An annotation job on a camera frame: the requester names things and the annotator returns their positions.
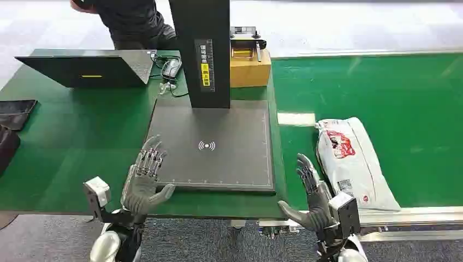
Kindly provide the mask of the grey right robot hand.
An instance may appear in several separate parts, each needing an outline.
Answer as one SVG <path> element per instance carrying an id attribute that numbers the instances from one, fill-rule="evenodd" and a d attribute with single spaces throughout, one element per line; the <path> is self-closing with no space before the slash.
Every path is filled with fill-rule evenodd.
<path id="1" fill-rule="evenodd" d="M 313 163 L 302 153 L 296 155 L 296 174 L 299 175 L 305 189 L 308 212 L 298 211 L 283 200 L 277 203 L 280 210 L 289 219 L 314 232 L 320 232 L 333 225 L 326 184 L 321 180 Z"/>

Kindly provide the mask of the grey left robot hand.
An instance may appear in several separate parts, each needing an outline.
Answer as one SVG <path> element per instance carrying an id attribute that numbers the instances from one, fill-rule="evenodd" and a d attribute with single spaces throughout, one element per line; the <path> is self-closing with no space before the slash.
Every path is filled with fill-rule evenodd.
<path id="1" fill-rule="evenodd" d="M 147 215 L 156 206 L 166 202 L 174 193 L 175 185 L 166 184 L 157 191 L 158 171 L 166 156 L 159 135 L 149 137 L 129 167 L 121 195 L 123 209 L 131 213 Z"/>

